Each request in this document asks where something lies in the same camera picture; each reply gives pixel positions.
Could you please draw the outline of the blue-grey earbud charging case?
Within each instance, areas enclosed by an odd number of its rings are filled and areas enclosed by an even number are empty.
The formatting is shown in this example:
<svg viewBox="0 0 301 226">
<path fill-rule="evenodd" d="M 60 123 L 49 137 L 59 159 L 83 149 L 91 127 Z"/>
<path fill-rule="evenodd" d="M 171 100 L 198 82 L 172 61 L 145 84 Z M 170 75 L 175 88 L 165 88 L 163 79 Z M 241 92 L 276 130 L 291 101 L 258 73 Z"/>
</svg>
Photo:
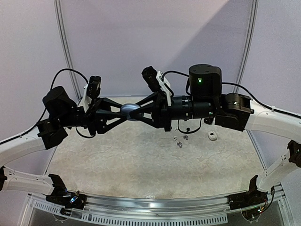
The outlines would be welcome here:
<svg viewBox="0 0 301 226">
<path fill-rule="evenodd" d="M 131 118 L 130 113 L 139 108 L 140 106 L 137 104 L 123 104 L 120 108 L 120 113 L 125 116 L 128 121 L 137 121 L 136 119 Z"/>
</svg>

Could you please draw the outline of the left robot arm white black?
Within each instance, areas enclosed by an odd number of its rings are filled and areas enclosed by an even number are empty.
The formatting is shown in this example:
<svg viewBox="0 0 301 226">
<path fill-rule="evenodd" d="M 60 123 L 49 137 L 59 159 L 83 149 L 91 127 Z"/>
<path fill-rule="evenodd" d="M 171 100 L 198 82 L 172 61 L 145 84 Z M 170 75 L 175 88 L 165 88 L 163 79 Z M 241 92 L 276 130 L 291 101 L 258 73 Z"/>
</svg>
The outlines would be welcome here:
<svg viewBox="0 0 301 226">
<path fill-rule="evenodd" d="M 89 104 L 78 106 L 62 86 L 52 88 L 42 101 L 49 117 L 0 143 L 0 189 L 40 193 L 52 196 L 59 204 L 66 204 L 70 194 L 59 175 L 25 173 L 9 168 L 7 164 L 60 145 L 68 136 L 66 128 L 83 127 L 94 136 L 106 133 L 125 122 L 127 117 L 112 112 L 111 105 L 121 106 L 107 98 L 90 99 Z"/>
</svg>

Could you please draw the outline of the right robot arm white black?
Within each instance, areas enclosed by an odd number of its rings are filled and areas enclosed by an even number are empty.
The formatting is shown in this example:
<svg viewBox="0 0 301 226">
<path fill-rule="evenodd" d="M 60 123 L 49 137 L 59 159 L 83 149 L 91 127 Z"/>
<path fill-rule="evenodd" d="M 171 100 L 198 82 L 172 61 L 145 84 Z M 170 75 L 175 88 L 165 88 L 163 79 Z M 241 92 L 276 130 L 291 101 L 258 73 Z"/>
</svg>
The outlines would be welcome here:
<svg viewBox="0 0 301 226">
<path fill-rule="evenodd" d="M 215 125 L 237 131 L 255 130 L 290 139 L 288 157 L 281 157 L 261 175 L 254 176 L 243 201 L 254 205 L 280 180 L 301 166 L 301 117 L 261 103 L 251 93 L 222 93 L 222 71 L 197 64 L 189 68 L 186 96 L 175 97 L 166 74 L 152 67 L 142 76 L 153 94 L 137 103 L 128 117 L 155 128 L 171 130 L 173 120 L 209 119 Z"/>
</svg>

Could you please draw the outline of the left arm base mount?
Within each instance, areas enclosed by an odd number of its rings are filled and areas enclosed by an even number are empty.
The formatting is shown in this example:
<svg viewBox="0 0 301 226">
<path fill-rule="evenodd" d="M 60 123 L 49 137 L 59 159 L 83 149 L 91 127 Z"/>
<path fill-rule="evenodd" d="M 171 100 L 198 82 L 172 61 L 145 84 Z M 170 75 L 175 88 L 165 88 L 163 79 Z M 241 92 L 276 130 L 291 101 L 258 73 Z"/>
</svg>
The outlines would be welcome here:
<svg viewBox="0 0 301 226">
<path fill-rule="evenodd" d="M 48 176 L 52 180 L 53 191 L 46 196 L 46 201 L 64 206 L 65 209 L 84 209 L 87 195 L 82 194 L 80 191 L 68 191 L 59 175 L 49 174 Z"/>
</svg>

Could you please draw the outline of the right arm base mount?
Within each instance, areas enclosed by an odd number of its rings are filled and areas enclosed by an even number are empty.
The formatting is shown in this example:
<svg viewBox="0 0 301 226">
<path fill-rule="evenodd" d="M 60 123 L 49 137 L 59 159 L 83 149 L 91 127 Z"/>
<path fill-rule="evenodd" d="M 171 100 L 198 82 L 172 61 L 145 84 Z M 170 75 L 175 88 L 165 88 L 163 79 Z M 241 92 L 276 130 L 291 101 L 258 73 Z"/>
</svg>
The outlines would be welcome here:
<svg viewBox="0 0 301 226">
<path fill-rule="evenodd" d="M 246 192 L 228 195 L 228 203 L 231 210 L 243 209 L 254 205 L 258 206 L 258 209 L 253 208 L 241 212 L 242 216 L 247 220 L 250 220 L 251 217 L 260 216 L 274 201 L 275 187 L 272 186 L 270 189 L 272 198 L 268 202 L 268 192 L 258 190 L 257 179 L 258 175 L 250 179 L 249 188 Z"/>
</svg>

